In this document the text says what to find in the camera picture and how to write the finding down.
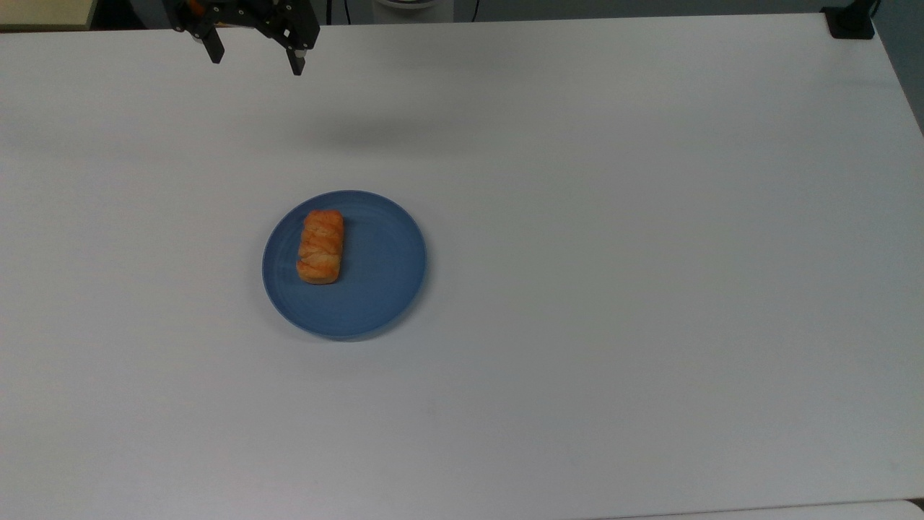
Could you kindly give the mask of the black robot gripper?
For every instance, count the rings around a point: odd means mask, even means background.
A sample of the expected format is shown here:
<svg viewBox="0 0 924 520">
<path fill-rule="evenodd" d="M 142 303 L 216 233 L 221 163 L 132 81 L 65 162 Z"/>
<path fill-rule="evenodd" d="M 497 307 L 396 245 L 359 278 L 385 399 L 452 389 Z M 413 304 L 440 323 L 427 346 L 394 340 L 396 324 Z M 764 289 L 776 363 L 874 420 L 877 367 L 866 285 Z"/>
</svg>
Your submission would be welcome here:
<svg viewBox="0 0 924 520">
<path fill-rule="evenodd" d="M 321 30 L 310 1 L 162 1 L 162 6 L 171 28 L 191 34 L 212 63 L 220 64 L 225 54 L 218 27 L 253 27 L 286 49 L 296 77 Z"/>
</svg>

